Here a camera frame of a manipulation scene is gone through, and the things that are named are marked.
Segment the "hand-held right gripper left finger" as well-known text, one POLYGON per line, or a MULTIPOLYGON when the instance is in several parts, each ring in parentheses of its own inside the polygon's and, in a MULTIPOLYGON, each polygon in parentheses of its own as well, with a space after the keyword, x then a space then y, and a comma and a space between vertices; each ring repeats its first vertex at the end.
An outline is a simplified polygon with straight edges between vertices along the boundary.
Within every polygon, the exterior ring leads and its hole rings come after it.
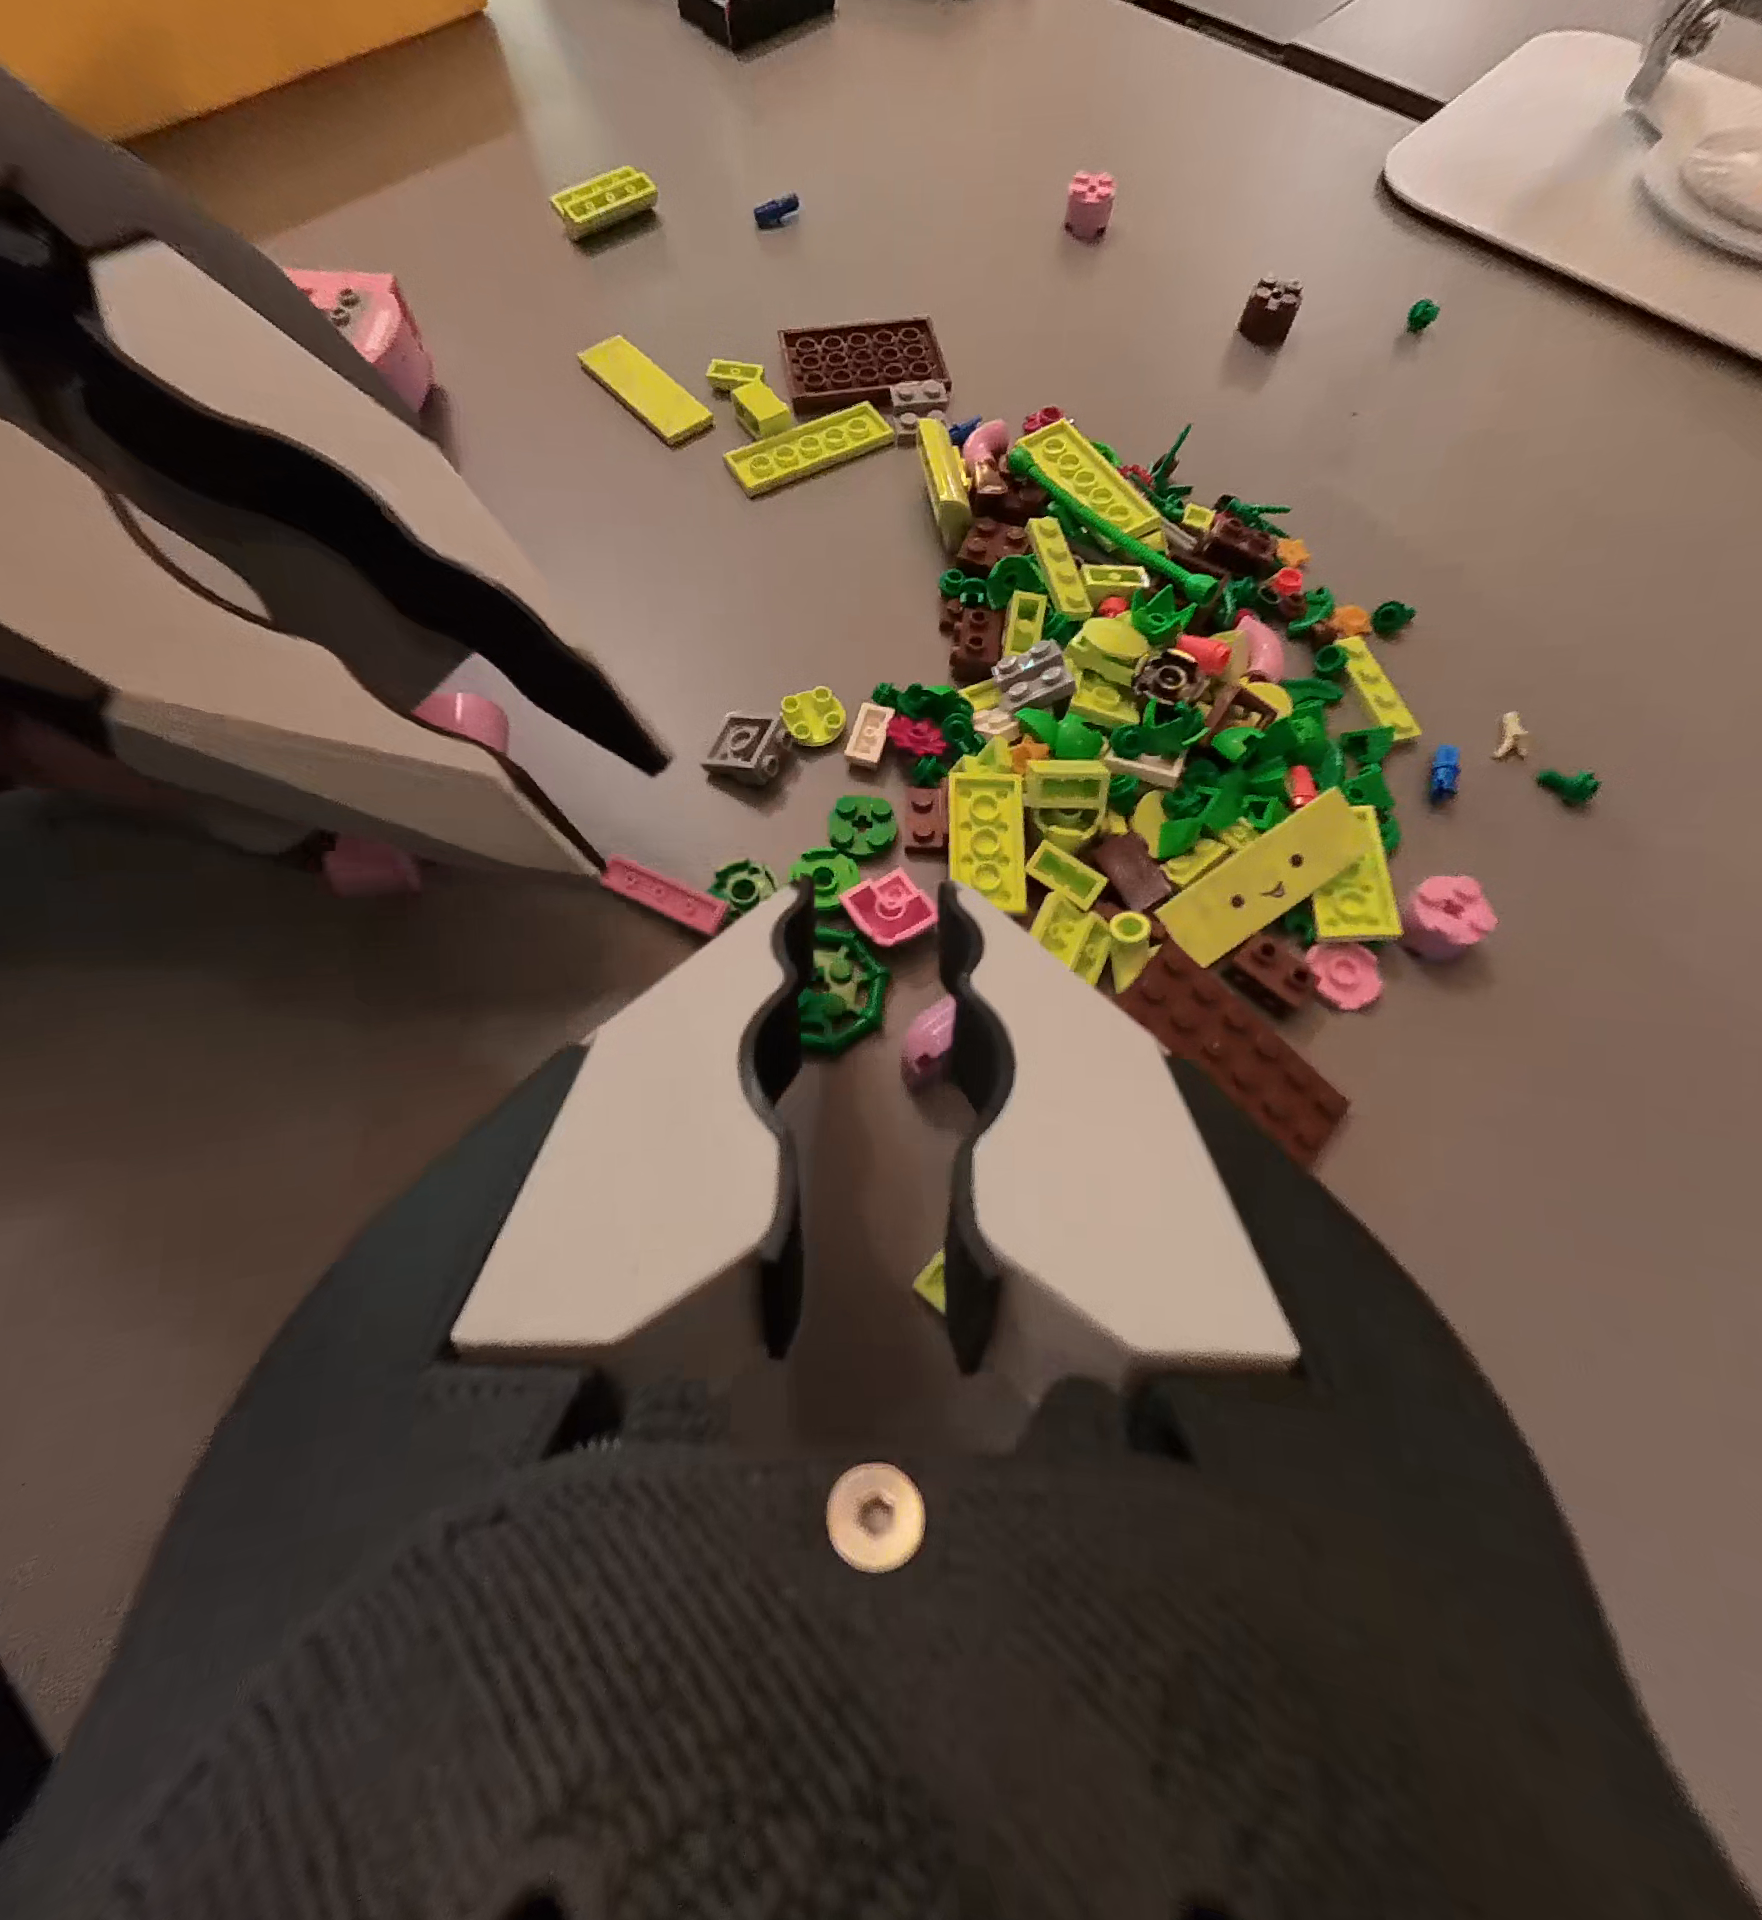
POLYGON ((621 1399, 786 1357, 803 1297, 798 1148, 814 905, 788 887, 609 1019, 451 1330, 467 1362, 582 1367, 621 1399))

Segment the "pink brick block with holes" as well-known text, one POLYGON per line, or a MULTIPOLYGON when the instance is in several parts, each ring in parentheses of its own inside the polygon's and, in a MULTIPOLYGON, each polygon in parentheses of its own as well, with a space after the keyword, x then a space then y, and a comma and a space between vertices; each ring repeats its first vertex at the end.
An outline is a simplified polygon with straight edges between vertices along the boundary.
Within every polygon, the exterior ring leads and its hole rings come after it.
POLYGON ((417 417, 432 393, 429 349, 398 282, 386 273, 285 269, 291 285, 334 326, 417 417))

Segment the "pink thin brick panel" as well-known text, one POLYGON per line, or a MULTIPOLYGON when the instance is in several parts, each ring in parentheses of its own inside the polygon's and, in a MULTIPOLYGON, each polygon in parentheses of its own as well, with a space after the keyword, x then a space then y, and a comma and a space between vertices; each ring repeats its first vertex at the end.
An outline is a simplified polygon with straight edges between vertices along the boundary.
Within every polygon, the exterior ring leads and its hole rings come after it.
MULTIPOLYGON (((412 714, 429 729, 504 755, 510 725, 504 708, 471 693, 436 693, 412 714)), ((342 900, 383 900, 420 891, 420 861, 410 851, 362 835, 336 835, 321 860, 323 878, 342 900)))

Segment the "dark brown studded plate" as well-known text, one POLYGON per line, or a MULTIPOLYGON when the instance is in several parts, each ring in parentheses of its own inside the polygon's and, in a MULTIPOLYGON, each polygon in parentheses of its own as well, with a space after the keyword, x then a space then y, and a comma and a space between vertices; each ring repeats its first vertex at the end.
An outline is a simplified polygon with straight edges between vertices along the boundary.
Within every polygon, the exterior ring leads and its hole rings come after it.
POLYGON ((1200 1069, 1298 1166, 1313 1168, 1349 1118, 1326 1081, 1246 997, 1181 948, 1161 946, 1116 1007, 1200 1069))

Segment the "green web wheel piece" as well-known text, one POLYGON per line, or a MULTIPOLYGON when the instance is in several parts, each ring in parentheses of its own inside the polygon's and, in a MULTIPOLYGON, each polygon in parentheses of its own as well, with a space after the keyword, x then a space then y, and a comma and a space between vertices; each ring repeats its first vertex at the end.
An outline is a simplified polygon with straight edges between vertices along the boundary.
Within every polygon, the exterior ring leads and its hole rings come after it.
POLYGON ((891 971, 849 925, 814 931, 812 973, 798 997, 798 1040, 803 1054, 844 1055, 885 1023, 891 971))

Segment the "pink narrow studded plate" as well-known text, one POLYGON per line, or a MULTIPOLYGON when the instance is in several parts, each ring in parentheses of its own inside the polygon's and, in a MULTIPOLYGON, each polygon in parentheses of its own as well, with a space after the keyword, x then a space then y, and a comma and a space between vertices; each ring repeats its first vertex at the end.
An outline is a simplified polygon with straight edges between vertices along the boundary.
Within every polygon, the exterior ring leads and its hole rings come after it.
POLYGON ((630 857, 607 857, 598 871, 598 884, 609 893, 644 908, 701 940, 711 940, 731 918, 726 900, 630 857))

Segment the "yellow plastic bin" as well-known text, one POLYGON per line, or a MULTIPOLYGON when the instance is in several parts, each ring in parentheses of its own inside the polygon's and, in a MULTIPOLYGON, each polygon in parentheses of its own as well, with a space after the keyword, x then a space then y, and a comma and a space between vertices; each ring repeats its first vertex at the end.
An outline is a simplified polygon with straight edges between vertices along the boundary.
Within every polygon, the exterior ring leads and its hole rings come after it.
POLYGON ((131 137, 230 109, 485 13, 483 3, 90 4, 76 65, 48 98, 90 131, 131 137))

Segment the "lime smooth flat tile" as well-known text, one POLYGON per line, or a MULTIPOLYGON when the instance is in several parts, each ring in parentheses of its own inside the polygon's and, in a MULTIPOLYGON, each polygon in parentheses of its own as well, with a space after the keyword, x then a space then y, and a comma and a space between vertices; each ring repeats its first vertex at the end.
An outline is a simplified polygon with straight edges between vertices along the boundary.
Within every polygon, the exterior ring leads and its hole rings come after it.
POLYGON ((578 349, 578 365, 668 448, 684 447, 714 426, 714 414, 697 395, 621 336, 578 349))

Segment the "lime two-row studded plate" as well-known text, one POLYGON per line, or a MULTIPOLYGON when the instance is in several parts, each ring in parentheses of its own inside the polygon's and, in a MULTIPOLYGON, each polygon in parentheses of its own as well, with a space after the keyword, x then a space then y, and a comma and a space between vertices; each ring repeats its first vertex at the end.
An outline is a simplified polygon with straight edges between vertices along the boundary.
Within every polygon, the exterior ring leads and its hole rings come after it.
POLYGON ((654 180, 633 165, 578 180, 548 198, 566 239, 576 246, 651 217, 654 205, 654 180))

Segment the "large pink round brick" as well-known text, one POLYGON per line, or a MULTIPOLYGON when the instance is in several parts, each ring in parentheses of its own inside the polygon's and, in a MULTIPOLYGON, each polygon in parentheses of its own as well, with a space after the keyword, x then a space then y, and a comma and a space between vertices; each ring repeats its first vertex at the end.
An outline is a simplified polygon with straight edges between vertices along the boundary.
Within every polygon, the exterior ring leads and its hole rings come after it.
POLYGON ((1484 945, 1499 921, 1477 880, 1431 876, 1398 901, 1398 946, 1427 962, 1452 962, 1484 945))

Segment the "lime long studded plate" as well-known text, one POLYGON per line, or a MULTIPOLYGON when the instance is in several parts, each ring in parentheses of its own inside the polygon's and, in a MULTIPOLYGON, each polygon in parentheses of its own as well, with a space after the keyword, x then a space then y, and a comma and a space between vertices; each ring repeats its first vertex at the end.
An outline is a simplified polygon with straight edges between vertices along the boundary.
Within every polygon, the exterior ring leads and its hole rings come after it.
POLYGON ((893 447, 891 419, 858 402, 729 451, 723 466, 746 496, 759 498, 893 447))

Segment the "pile of mixed toy bricks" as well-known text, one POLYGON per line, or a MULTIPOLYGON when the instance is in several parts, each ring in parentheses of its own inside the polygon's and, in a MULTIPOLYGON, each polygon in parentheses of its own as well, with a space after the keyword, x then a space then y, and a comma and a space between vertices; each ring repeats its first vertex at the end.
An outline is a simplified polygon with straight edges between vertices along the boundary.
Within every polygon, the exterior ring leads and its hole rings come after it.
MULTIPOLYGON (((1195 500, 1183 440, 1140 469, 1052 408, 922 421, 948 680, 871 696, 919 813, 989 780, 980 838, 913 842, 1112 995, 1168 942, 1165 900, 1322 793, 1376 809, 1389 868, 1386 758, 1420 737, 1375 649, 1415 607, 1315 585, 1283 502, 1195 500)), ((1299 901, 1214 967, 1285 1015, 1321 1002, 1315 945, 1299 901)))

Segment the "brown upturned large plate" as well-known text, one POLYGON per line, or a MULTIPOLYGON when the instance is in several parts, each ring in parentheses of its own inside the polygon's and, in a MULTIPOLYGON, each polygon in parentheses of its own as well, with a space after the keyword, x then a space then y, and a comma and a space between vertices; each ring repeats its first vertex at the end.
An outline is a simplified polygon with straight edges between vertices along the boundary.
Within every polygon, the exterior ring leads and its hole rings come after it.
POLYGON ((926 318, 779 330, 778 365, 795 419, 871 403, 891 411, 897 386, 933 381, 951 395, 938 340, 926 318))

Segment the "dark brown flat block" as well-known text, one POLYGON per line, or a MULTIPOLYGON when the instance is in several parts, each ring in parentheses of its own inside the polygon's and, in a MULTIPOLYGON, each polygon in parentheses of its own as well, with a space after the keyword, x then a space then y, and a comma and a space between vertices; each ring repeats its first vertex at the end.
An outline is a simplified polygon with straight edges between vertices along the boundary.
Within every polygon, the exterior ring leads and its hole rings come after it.
POLYGON ((723 50, 743 57, 817 21, 833 19, 833 0, 793 3, 704 3, 678 0, 676 16, 723 50))

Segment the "white round dish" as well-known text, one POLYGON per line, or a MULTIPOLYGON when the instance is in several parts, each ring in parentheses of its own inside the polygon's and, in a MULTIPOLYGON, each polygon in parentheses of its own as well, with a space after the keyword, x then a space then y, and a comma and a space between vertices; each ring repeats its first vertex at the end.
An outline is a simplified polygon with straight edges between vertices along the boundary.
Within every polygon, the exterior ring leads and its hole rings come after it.
POLYGON ((1666 137, 1638 168, 1638 185, 1684 235, 1762 267, 1762 130, 1666 137))

